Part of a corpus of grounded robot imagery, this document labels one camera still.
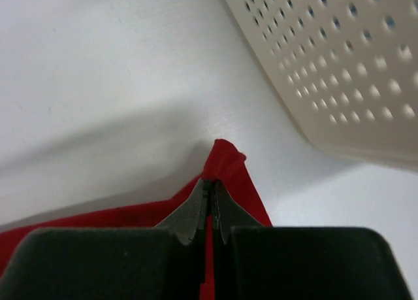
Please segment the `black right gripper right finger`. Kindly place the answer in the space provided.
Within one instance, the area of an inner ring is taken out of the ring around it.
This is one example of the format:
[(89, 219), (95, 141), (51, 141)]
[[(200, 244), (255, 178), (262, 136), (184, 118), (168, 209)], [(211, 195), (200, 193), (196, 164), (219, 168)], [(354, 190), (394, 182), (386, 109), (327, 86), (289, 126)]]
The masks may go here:
[(217, 228), (223, 244), (227, 244), (232, 228), (242, 225), (242, 212), (221, 180), (214, 182), (214, 204)]

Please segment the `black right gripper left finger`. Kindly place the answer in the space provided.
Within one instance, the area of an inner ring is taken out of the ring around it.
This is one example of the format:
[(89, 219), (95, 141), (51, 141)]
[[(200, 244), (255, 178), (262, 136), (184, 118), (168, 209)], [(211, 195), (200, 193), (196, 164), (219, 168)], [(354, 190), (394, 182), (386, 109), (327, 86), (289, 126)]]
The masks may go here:
[(198, 179), (189, 197), (155, 228), (168, 229), (182, 245), (190, 245), (204, 231), (208, 207), (208, 186)]

